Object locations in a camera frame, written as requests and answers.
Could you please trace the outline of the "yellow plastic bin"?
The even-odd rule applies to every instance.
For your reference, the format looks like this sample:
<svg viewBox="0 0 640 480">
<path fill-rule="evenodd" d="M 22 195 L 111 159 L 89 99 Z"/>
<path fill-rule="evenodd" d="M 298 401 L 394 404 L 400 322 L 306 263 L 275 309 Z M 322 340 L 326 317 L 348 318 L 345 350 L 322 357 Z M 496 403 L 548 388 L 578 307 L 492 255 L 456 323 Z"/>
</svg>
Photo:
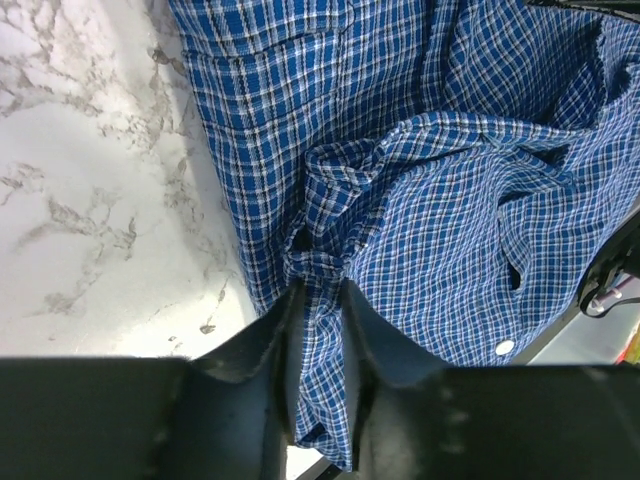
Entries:
<svg viewBox="0 0 640 480">
<path fill-rule="evenodd" d="M 619 355 L 617 364 L 628 363 L 638 366 L 640 363 L 640 329 L 636 326 L 633 330 L 627 345 Z"/>
</svg>

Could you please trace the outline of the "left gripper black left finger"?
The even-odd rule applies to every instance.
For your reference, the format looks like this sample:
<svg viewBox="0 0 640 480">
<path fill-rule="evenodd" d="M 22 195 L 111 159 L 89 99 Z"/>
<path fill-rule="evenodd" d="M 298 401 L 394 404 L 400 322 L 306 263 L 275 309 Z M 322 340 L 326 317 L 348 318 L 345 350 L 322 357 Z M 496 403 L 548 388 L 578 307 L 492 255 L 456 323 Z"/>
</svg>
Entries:
<svg viewBox="0 0 640 480">
<path fill-rule="evenodd" d="M 305 293 L 208 354 L 5 358 L 5 479 L 281 479 Z"/>
</svg>

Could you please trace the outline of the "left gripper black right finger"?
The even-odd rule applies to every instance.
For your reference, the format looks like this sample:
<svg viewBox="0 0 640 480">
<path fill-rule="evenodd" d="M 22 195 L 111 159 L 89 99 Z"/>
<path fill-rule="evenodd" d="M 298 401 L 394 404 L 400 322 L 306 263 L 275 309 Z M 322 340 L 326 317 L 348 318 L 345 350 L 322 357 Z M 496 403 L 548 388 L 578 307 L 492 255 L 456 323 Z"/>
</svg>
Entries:
<svg viewBox="0 0 640 480">
<path fill-rule="evenodd" d="M 344 291 L 353 467 L 362 479 L 635 479 L 631 366 L 454 367 Z"/>
</svg>

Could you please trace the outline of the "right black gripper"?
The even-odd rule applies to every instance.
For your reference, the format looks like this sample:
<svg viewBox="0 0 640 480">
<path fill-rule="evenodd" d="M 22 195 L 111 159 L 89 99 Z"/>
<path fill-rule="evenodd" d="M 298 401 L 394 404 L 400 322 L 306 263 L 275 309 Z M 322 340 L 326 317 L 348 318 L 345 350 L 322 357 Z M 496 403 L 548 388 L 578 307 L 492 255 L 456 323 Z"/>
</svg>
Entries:
<svg viewBox="0 0 640 480">
<path fill-rule="evenodd" d="M 590 318 L 603 318 L 620 306 L 638 305 L 639 297 L 603 307 L 601 299 L 613 295 L 627 280 L 639 279 L 639 200 L 622 225 L 605 242 L 589 265 L 579 286 L 579 309 Z"/>
</svg>

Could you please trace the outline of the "blue checkered long sleeve shirt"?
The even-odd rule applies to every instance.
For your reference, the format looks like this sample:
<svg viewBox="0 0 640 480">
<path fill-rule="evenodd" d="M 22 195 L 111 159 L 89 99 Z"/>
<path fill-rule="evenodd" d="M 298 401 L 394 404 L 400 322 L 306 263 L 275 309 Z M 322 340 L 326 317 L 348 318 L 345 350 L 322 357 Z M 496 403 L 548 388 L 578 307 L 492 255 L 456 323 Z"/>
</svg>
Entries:
<svg viewBox="0 0 640 480">
<path fill-rule="evenodd" d="M 460 366 L 569 307 L 639 194 L 639 26 L 522 1 L 174 1 L 258 313 L 307 288 L 295 440 L 354 463 L 341 283 Z"/>
</svg>

